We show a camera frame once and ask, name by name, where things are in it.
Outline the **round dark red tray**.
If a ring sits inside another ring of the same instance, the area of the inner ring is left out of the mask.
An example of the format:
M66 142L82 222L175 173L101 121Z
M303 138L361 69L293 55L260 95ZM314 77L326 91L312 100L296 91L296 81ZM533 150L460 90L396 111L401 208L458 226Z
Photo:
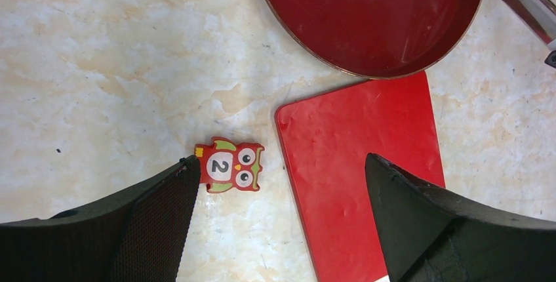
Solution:
M393 79L441 61L481 0L265 0L306 51L342 72Z

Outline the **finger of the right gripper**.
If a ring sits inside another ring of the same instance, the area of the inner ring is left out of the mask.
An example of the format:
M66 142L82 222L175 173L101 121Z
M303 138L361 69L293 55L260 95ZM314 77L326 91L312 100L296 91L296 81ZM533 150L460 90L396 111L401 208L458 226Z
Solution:
M548 54L544 63L552 68L556 68L556 50L553 50Z

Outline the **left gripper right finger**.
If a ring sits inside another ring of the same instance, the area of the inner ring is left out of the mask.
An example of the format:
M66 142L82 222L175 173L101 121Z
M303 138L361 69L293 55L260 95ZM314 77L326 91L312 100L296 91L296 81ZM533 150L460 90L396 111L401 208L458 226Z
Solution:
M554 281L555 223L495 209L370 153L368 195L390 281Z

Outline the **red rectangular lid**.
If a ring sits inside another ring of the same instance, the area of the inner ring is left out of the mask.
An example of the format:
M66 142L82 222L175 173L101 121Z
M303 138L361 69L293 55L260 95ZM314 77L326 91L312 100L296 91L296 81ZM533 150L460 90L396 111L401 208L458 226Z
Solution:
M376 153L445 185L427 75L357 83L285 104L277 134L319 281L376 281L387 271L368 196Z

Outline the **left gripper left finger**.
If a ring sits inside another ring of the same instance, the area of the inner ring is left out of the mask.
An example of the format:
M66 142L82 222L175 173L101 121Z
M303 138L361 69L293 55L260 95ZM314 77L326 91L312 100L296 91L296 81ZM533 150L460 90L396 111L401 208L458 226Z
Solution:
M48 219L1 225L2 281L175 281L200 162L166 170Z

